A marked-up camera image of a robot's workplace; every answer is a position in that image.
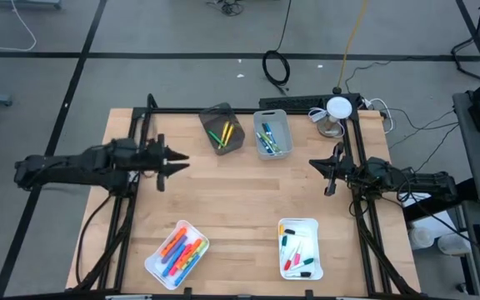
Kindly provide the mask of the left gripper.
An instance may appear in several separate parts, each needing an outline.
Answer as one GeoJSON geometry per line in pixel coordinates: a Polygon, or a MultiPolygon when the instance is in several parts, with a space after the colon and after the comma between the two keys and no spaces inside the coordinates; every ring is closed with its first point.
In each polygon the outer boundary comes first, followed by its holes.
{"type": "Polygon", "coordinates": [[[188,160],[189,156],[180,152],[173,151],[170,147],[165,147],[165,137],[159,133],[156,139],[152,139],[149,144],[139,153],[143,160],[141,171],[154,171],[157,174],[157,190],[165,191],[165,179],[174,173],[177,173],[189,167],[188,163],[167,164],[168,161],[188,160]]]}

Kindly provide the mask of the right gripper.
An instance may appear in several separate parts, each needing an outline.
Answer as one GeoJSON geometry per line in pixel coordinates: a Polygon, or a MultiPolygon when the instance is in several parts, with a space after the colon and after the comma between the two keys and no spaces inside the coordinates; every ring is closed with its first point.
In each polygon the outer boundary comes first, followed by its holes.
{"type": "Polygon", "coordinates": [[[353,160],[344,155],[344,143],[339,142],[332,151],[330,158],[310,159],[308,161],[324,178],[328,179],[325,195],[330,197],[336,192],[336,181],[346,180],[356,166],[353,160]]]}

